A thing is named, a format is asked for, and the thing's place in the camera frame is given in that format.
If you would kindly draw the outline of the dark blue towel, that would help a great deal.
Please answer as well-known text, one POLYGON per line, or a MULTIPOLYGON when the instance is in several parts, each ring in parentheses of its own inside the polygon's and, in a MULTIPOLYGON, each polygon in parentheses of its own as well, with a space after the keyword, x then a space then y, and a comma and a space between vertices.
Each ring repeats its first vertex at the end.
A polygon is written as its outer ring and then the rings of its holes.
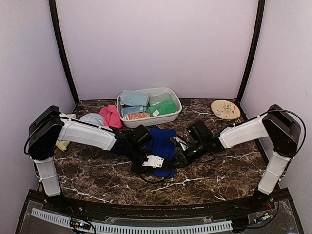
POLYGON ((152 142, 150 141, 146 147, 150 148, 154 155, 171 160, 174 157, 175 149, 169 142, 169 138, 176 136, 176 129, 153 128, 149 132, 154 138, 154 144, 152 146, 152 142))

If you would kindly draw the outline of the large light blue towel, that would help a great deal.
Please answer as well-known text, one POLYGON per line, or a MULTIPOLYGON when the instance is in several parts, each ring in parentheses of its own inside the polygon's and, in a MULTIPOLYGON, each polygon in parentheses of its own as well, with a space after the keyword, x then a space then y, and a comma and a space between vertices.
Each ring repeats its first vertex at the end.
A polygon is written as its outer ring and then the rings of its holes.
POLYGON ((147 107, 149 94, 143 91, 126 91, 120 95, 120 102, 127 106, 144 106, 147 107))

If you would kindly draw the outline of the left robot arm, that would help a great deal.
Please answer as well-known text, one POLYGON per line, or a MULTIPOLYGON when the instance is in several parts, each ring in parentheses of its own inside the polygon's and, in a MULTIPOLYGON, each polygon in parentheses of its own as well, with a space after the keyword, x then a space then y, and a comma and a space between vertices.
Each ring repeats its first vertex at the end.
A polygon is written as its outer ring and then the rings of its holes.
POLYGON ((30 125, 23 150, 36 165, 45 194, 50 197, 50 205, 63 213, 69 208, 69 202, 61 196, 52 159, 57 141, 75 142, 122 154, 132 162, 134 172, 141 174, 146 167, 156 168, 163 164, 162 159, 146 149, 152 140, 153 137, 143 125, 131 131, 97 126, 67 117, 52 105, 30 125))

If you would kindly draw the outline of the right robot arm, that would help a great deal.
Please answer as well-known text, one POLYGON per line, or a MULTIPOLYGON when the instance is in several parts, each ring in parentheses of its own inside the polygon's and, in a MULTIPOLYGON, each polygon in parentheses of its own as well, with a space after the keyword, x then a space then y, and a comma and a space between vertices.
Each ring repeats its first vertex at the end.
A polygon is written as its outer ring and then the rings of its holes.
POLYGON ((260 211, 268 203, 269 195, 276 184, 285 175, 291 161, 301 150, 307 134, 302 118, 294 112, 272 105, 266 112, 246 120, 238 125, 232 124, 217 133, 198 120, 187 127, 195 141, 171 139, 175 147, 181 150, 175 153, 172 166, 186 167, 205 154, 214 154, 236 145, 260 138, 269 138, 273 144, 273 154, 256 189, 257 194, 249 200, 249 208, 260 211))

